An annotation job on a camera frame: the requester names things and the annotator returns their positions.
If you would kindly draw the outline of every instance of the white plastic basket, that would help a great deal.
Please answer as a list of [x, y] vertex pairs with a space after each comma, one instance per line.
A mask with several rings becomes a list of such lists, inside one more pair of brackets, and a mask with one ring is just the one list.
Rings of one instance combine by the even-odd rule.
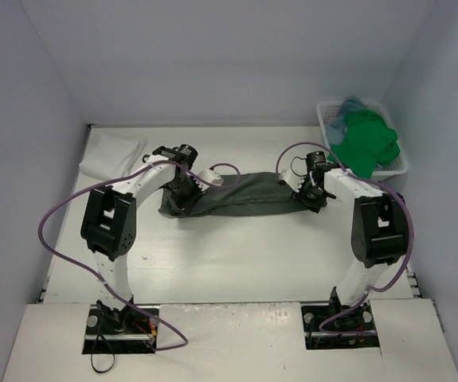
[[[394, 129], [391, 119], [388, 115], [386, 109], [377, 102], [364, 101], [365, 105], [371, 110], [378, 113], [386, 122], [388, 127]], [[330, 147], [330, 143], [327, 141], [326, 136], [326, 127], [330, 121], [339, 114], [340, 106], [342, 101], [331, 101], [331, 102], [319, 102], [317, 103], [317, 116], [319, 117], [319, 124], [321, 126], [321, 131], [323, 132], [324, 144]], [[409, 168], [409, 163], [405, 157], [404, 150], [400, 144], [400, 140], [397, 140], [398, 147], [401, 149], [401, 153], [397, 158], [384, 169], [376, 168], [372, 173], [372, 179], [375, 181], [383, 181], [394, 175], [402, 175], [407, 173]]]

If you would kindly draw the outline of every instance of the white cloth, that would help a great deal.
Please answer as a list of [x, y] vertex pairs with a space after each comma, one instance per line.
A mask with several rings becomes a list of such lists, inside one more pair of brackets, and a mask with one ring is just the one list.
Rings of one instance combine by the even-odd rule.
[[144, 146], [145, 141], [103, 134], [94, 150], [79, 165], [80, 171], [101, 181], [129, 175]]

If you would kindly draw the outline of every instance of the white table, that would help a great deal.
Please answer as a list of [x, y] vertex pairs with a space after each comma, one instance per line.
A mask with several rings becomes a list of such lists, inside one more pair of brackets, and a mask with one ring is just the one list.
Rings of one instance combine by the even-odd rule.
[[[318, 127], [104, 127], [92, 130], [86, 152], [101, 134], [145, 138], [147, 153], [161, 145], [188, 143], [199, 153], [195, 171], [230, 162], [243, 173], [274, 171], [278, 155], [292, 143], [322, 142]], [[283, 166], [294, 155], [312, 150], [292, 150]], [[80, 174], [75, 190], [95, 182]], [[353, 259], [352, 206], [341, 201], [329, 200], [319, 214], [173, 220], [158, 213], [161, 194], [153, 194], [138, 211], [137, 240], [128, 257], [137, 303], [326, 301]], [[69, 206], [57, 248], [94, 267], [92, 253], [80, 238], [86, 200], [83, 196]], [[396, 268], [379, 284], [390, 280]], [[91, 275], [55, 259], [45, 303], [94, 303], [99, 289]], [[373, 296], [412, 297], [405, 275], [389, 292]]]
[[[27, 306], [4, 382], [458, 382], [436, 311], [424, 299], [371, 302], [381, 348], [306, 350], [297, 302], [162, 306], [185, 348], [119, 355], [103, 376], [82, 355], [86, 305]], [[158, 346], [178, 339], [160, 326]], [[95, 356], [105, 368], [112, 358]]]

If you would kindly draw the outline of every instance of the wall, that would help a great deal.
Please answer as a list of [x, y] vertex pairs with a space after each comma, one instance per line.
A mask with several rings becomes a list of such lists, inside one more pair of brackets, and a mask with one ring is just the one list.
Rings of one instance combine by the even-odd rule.
[[[0, 0], [0, 379], [50, 260], [37, 224], [71, 190], [85, 133], [20, 3]], [[49, 226], [52, 241], [59, 227]]]
[[458, 2], [436, 2], [385, 103], [411, 164], [393, 185], [413, 212], [413, 265], [458, 368]]
[[22, 0], [87, 121], [316, 120], [380, 99], [433, 0]]

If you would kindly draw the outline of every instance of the green cloth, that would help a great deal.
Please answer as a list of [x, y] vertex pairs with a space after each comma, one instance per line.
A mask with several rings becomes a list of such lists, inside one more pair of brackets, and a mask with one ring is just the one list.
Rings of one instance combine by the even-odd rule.
[[[343, 120], [346, 137], [331, 149], [359, 177], [370, 179], [378, 163], [387, 166], [400, 154], [397, 133], [378, 113], [361, 110], [344, 115]], [[335, 161], [332, 155], [328, 159]]]

